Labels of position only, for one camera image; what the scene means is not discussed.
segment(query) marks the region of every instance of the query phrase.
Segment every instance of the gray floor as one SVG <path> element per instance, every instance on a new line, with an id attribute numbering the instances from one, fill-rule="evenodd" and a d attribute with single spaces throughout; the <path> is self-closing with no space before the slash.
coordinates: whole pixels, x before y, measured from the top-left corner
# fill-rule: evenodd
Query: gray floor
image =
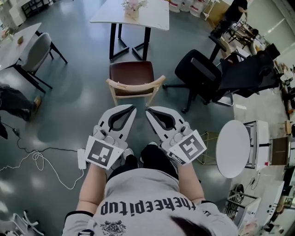
<path id="1" fill-rule="evenodd" d="M 42 106 L 35 118 L 25 123 L 6 112 L 0 112 L 2 121 L 18 128 L 23 138 L 20 145 L 28 149 L 59 147 L 78 149 L 86 145 L 93 126 L 98 123 L 103 112 L 114 106 L 105 80 L 109 76 L 109 35 L 110 24 L 91 24 L 90 18 L 103 3 L 102 0 L 62 0 L 46 11 L 26 21 L 22 28 L 42 22 L 41 32 L 48 32 L 61 53 L 69 61 L 53 54 L 48 57 L 37 76 L 53 86 L 42 95 Z M 181 58 L 195 48 L 210 56 L 214 44 L 208 39 L 209 24 L 189 13 L 170 13 L 170 30 L 152 29 L 147 58 L 152 61 L 155 77 L 165 75 L 167 83 L 180 82 L 174 75 Z M 135 46 L 143 41 L 144 28 L 124 26 L 122 37 L 126 43 Z M 117 61 L 135 60 L 131 53 Z M 23 78 L 12 82 L 28 98 L 41 94 Z M 169 89 L 158 92 L 152 106 L 166 106 L 180 111 L 187 100 L 186 89 Z M 144 100 L 121 101 L 133 103 L 137 116 L 127 142 L 135 154 L 147 143 L 158 140 L 144 114 Z M 191 127 L 204 131 L 219 132 L 223 125 L 234 119 L 232 108 L 215 104 L 205 106 L 199 98 L 193 102 L 188 114 L 183 115 Z M 0 167 L 16 166 L 26 156 L 17 148 L 17 137 L 9 131 L 8 141 L 0 139 Z M 77 155 L 71 152 L 48 150 L 44 152 L 59 173 L 61 180 L 72 186 L 81 172 L 77 168 Z M 206 198 L 220 202 L 230 187 L 230 180 L 221 176 L 217 167 L 202 166 L 194 162 L 198 177 L 202 181 Z M 64 217 L 75 209 L 82 180 L 73 190 L 67 190 L 57 180 L 54 171 L 45 163 L 44 171 L 39 171 L 30 156 L 20 169 L 4 170 L 0 173 L 0 219 L 8 219 L 13 212 L 27 209 L 41 222 L 47 235 L 60 233 Z"/>

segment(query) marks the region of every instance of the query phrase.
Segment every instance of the person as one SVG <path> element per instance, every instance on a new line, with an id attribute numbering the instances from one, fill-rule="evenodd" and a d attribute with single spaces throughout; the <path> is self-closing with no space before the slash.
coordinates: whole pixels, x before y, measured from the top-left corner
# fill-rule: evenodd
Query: person
<path id="1" fill-rule="evenodd" d="M 224 18 L 219 22 L 216 28 L 211 32 L 215 38 L 219 39 L 233 23 L 237 23 L 242 17 L 243 13 L 246 15 L 248 21 L 248 0 L 234 0 L 227 9 Z"/>
<path id="2" fill-rule="evenodd" d="M 34 101 L 29 101 L 19 90 L 11 88 L 8 84 L 0 83 L 0 111 L 7 111 L 24 121 L 29 121 L 32 114 L 38 111 L 40 105 L 40 96 L 37 96 Z M 0 136 L 7 139 L 7 132 L 1 123 L 1 117 Z"/>
<path id="3" fill-rule="evenodd" d="M 237 236 L 234 223 L 206 201 L 192 164 L 178 173 L 157 143 L 131 149 L 106 183 L 104 169 L 91 164 L 76 211 L 67 214 L 63 236 Z"/>

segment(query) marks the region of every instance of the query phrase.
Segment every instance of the gray chair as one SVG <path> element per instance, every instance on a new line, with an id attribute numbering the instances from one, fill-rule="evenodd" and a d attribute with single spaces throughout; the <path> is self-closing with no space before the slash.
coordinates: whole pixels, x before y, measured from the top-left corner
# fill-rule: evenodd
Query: gray chair
<path id="1" fill-rule="evenodd" d="M 39 67 L 42 65 L 42 63 L 44 62 L 45 58 L 48 56 L 48 54 L 50 54 L 51 58 L 53 59 L 53 55 L 51 54 L 51 49 L 56 51 L 65 61 L 65 63 L 68 63 L 51 42 L 51 38 L 49 34 L 43 33 L 38 37 L 38 39 L 36 40 L 32 48 L 30 49 L 25 63 L 21 65 L 24 71 L 29 73 L 32 77 L 34 77 L 41 83 L 48 86 L 50 89 L 52 89 L 52 87 L 48 85 L 47 83 L 45 83 L 44 81 L 42 81 L 40 78 L 38 78 L 35 74 L 37 70 L 39 69 Z"/>

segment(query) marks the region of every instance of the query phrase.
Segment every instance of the hair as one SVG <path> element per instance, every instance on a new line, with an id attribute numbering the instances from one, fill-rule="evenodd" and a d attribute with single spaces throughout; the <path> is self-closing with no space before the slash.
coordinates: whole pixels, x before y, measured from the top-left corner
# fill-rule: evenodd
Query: hair
<path id="1" fill-rule="evenodd" d="M 186 236 L 212 236 L 210 231 L 202 225 L 197 225 L 181 217 L 170 216 L 170 218 L 183 230 Z"/>

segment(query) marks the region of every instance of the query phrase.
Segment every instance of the wooden chair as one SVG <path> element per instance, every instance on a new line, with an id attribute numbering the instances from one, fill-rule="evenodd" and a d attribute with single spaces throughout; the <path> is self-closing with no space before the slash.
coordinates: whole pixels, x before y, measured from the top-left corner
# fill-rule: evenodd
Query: wooden chair
<path id="1" fill-rule="evenodd" d="M 115 106 L 118 106 L 117 99 L 150 97 L 146 103 L 149 106 L 165 79 L 165 76 L 161 76 L 154 80 L 151 62 L 131 61 L 111 64 L 110 78 L 106 82 Z"/>

